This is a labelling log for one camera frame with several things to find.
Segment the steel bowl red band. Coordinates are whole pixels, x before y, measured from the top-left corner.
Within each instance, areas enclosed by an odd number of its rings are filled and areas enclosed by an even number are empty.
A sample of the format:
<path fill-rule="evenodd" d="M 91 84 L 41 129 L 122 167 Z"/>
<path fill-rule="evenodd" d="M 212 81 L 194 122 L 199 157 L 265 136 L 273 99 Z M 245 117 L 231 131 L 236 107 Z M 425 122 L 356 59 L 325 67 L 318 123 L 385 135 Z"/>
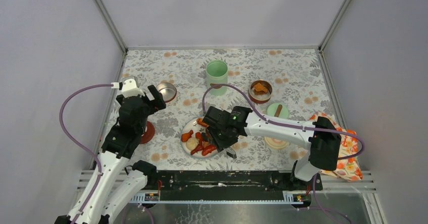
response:
<path fill-rule="evenodd" d="M 271 99 L 273 88 L 268 81 L 256 80 L 253 81 L 248 89 L 250 100 L 257 104 L 266 103 Z"/>
<path fill-rule="evenodd" d="M 177 97 L 177 88 L 169 82 L 160 83 L 156 86 L 165 103 L 171 103 Z"/>

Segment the black tongs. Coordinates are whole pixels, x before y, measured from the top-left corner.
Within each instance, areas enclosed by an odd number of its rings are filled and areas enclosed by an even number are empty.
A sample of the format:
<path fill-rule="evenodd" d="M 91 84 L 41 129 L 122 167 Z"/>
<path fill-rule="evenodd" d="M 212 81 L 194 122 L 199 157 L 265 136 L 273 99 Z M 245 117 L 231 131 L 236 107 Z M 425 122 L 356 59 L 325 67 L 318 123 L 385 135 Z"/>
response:
<path fill-rule="evenodd" d="M 236 159 L 237 158 L 236 151 L 233 150 L 232 148 L 226 149 L 226 155 L 229 156 L 229 157 L 231 157 L 232 159 Z"/>

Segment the fried chicken piece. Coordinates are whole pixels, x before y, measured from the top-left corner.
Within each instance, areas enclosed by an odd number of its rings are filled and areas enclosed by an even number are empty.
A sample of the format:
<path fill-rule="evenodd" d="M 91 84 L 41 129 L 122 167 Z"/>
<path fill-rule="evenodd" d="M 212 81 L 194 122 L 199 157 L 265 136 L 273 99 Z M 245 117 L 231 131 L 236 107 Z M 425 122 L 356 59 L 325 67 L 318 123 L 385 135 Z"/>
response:
<path fill-rule="evenodd" d="M 256 83 L 252 88 L 254 94 L 256 95 L 263 95 L 268 94 L 269 90 L 261 83 Z"/>

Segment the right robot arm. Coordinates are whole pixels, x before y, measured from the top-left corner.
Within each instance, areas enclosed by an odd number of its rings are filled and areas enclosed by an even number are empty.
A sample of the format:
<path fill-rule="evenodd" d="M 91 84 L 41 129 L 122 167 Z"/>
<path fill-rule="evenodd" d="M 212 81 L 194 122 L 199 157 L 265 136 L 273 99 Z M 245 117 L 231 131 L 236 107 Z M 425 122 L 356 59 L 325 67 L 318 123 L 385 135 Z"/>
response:
<path fill-rule="evenodd" d="M 211 106 L 202 122 L 208 126 L 209 141 L 219 152 L 234 145 L 239 136 L 268 137 L 306 149 L 306 155 L 295 162 L 289 176 L 294 189 L 303 189 L 321 170 L 337 168 L 342 138 L 328 118 L 300 122 L 262 115 L 242 106 L 231 112 Z"/>

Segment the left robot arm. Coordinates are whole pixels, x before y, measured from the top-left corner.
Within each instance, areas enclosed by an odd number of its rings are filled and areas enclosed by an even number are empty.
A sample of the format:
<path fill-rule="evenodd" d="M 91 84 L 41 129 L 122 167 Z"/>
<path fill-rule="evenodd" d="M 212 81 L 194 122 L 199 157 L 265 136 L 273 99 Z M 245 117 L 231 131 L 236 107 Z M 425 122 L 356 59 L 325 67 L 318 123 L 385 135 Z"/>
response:
<path fill-rule="evenodd" d="M 141 189 L 156 184 L 156 166 L 138 161 L 132 166 L 125 181 L 116 189 L 116 179 L 126 167 L 147 127 L 148 116 L 166 108 L 162 94 L 154 85 L 148 90 L 149 99 L 138 86 L 111 83 L 120 89 L 119 116 L 111 127 L 98 155 L 94 157 L 96 170 L 74 207 L 66 215 L 58 216 L 56 223 L 113 223 L 123 208 Z"/>

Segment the red round lid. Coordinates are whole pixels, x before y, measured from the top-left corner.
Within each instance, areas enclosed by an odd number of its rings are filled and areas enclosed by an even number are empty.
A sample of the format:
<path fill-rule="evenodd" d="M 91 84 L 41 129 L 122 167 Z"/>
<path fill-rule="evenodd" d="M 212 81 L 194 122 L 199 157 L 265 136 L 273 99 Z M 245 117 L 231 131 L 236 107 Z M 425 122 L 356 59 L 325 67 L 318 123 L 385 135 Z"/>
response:
<path fill-rule="evenodd" d="M 141 136 L 140 144 L 146 144 L 152 140 L 155 134 L 155 128 L 151 122 L 147 122 L 144 134 Z"/>

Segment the red sausage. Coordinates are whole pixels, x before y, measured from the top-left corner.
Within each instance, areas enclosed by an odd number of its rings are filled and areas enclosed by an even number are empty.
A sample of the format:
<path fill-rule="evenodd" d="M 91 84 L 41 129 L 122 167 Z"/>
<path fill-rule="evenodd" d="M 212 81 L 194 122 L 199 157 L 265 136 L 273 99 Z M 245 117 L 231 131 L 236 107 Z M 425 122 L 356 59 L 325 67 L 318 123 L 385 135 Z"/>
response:
<path fill-rule="evenodd" d="M 213 144 L 210 144 L 210 145 L 206 146 L 206 147 L 202 150 L 201 155 L 202 155 L 202 156 L 206 156 L 206 155 L 208 155 L 208 154 L 212 153 L 212 152 L 213 152 L 213 151 L 215 151 L 215 150 L 217 150 L 216 146 L 215 146 L 215 145 L 213 145 Z"/>

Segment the white plate with food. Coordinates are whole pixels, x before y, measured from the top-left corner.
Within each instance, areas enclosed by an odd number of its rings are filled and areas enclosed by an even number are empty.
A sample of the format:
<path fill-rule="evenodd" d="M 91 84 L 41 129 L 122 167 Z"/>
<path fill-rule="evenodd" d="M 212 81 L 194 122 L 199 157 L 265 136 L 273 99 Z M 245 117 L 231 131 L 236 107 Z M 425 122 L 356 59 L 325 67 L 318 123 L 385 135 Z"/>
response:
<path fill-rule="evenodd" d="M 197 120 L 198 118 L 194 118 L 194 119 L 192 119 L 192 120 L 190 120 L 184 127 L 183 127 L 183 129 L 182 129 L 182 131 L 181 131 L 181 133 L 180 133 L 180 135 L 179 135 L 179 140 L 180 140 L 180 143 L 181 143 L 181 145 L 182 145 L 182 148 L 183 148 L 183 150 L 188 154 L 188 155 L 190 155 L 191 157 L 193 157 L 193 158 L 197 158 L 197 159 L 209 159 L 209 158 L 212 158 L 212 157 L 214 157 L 214 156 L 216 156 L 216 155 L 218 155 L 219 154 L 219 152 L 218 152 L 218 150 L 215 150 L 215 151 L 213 151 L 212 153 L 210 153 L 210 154 L 208 154 L 208 155 L 206 155 L 206 156 L 202 156 L 201 155 L 201 153 L 202 153 L 202 151 L 199 151 L 199 152 L 197 152 L 197 153 L 195 153 L 194 155 L 191 155 L 190 153 L 191 153 L 191 151 L 189 151 L 187 148 L 186 148 L 186 145 L 185 145 L 185 142 L 181 142 L 181 135 L 183 134 L 183 133 L 187 133 L 187 132 L 189 132 L 190 130 L 193 130 L 193 135 L 192 135 L 192 137 L 194 137 L 194 138 L 197 138 L 198 140 L 199 140 L 199 145 L 202 145 L 204 148 L 206 147 L 206 146 L 208 146 L 208 145 L 210 145 L 210 143 L 208 143 L 208 133 L 207 133 L 207 131 L 206 131 L 206 128 L 204 128 L 204 127 L 202 127 L 202 126 L 200 126 L 200 125 L 198 125 L 197 124 L 197 122 L 196 122 L 196 120 Z"/>

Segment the left rice ball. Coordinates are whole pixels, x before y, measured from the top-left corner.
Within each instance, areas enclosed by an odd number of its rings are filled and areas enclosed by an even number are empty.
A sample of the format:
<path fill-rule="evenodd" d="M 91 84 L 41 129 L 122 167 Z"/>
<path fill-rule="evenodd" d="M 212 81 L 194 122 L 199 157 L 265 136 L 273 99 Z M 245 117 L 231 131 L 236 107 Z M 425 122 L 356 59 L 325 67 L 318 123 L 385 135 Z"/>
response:
<path fill-rule="evenodd" d="M 193 151 L 199 145 L 199 140 L 191 137 L 186 141 L 185 145 L 189 151 Z"/>

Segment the orange drumstick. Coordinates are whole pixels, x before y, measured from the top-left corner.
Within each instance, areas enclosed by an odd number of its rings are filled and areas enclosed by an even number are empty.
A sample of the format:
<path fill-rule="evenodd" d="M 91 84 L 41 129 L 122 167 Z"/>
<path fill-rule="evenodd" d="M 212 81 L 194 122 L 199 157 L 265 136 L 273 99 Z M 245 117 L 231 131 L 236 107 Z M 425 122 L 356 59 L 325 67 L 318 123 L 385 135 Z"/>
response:
<path fill-rule="evenodd" d="M 181 135 L 181 142 L 187 142 L 190 138 L 192 138 L 193 133 L 193 130 L 190 130 L 187 133 L 183 133 Z"/>

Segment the cream round lid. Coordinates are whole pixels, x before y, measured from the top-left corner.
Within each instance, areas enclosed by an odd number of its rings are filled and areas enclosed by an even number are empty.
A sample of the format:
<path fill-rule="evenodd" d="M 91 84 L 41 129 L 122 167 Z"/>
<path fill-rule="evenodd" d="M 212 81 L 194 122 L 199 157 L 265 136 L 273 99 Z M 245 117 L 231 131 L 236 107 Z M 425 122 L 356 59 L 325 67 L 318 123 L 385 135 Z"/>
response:
<path fill-rule="evenodd" d="M 274 150 L 281 150 L 286 148 L 290 143 L 283 140 L 278 140 L 270 137 L 264 137 L 266 145 Z"/>

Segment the green cylindrical container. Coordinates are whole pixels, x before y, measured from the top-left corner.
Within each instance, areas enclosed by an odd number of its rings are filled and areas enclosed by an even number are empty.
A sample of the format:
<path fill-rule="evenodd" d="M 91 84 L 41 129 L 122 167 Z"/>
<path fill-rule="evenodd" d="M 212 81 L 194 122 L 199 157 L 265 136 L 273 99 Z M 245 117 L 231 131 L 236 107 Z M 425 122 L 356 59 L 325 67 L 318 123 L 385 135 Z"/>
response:
<path fill-rule="evenodd" d="M 213 60 L 208 62 L 205 67 L 205 80 L 207 88 L 213 87 L 209 93 L 213 96 L 224 95 L 227 91 L 226 86 L 221 86 L 219 84 L 228 83 L 228 66 L 222 60 Z"/>

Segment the floral table mat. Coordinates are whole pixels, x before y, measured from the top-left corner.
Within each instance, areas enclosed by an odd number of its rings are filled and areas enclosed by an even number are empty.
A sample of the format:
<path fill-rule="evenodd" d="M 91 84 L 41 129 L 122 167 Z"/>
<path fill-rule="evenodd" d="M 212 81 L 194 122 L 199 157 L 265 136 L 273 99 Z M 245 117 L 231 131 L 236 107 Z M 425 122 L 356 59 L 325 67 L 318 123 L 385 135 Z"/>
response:
<path fill-rule="evenodd" d="M 305 150 L 295 145 L 271 149 L 262 137 L 241 137 L 232 147 L 236 158 L 225 153 L 197 158 L 182 147 L 184 126 L 202 116 L 203 106 L 228 111 L 248 106 L 245 96 L 251 85 L 271 90 L 257 96 L 261 113 L 279 103 L 295 121 L 306 121 L 316 112 L 336 116 L 314 49 L 131 50 L 121 78 L 131 76 L 143 88 L 167 83 L 177 90 L 166 109 L 149 117 L 155 135 L 130 160 L 144 160 L 160 170 L 289 170 Z"/>

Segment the orange floral cloth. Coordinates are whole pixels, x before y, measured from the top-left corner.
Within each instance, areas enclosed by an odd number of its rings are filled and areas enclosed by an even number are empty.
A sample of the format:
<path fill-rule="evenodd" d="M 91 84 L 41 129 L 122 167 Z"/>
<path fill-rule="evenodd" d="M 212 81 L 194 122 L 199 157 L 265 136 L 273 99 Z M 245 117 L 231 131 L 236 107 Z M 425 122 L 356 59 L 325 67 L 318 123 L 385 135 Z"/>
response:
<path fill-rule="evenodd" d="M 319 117 L 324 117 L 330 120 L 333 126 L 335 127 L 335 129 L 338 131 L 356 135 L 355 131 L 342 128 L 330 116 L 326 115 L 325 113 L 316 112 L 313 116 L 309 118 L 309 120 L 315 122 L 318 120 Z M 342 140 L 341 140 L 341 145 L 339 149 L 339 157 L 348 157 L 358 152 L 359 149 L 358 149 L 358 142 L 356 138 L 343 135 L 343 134 L 341 134 L 341 138 Z M 358 165 L 357 157 L 338 160 L 337 168 L 334 171 L 321 170 L 320 173 L 331 177 L 344 179 L 347 181 L 363 180 L 363 174 L 360 166 Z"/>

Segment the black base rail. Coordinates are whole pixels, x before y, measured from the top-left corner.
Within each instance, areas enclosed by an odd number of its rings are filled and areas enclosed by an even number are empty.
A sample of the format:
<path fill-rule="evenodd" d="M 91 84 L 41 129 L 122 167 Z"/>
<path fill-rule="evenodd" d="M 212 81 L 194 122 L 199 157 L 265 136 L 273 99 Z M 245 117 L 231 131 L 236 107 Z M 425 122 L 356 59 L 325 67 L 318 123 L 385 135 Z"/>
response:
<path fill-rule="evenodd" d="M 143 190 L 169 191 L 189 187 L 257 187 L 265 191 L 303 191 L 311 183 L 281 171 L 158 171 Z"/>

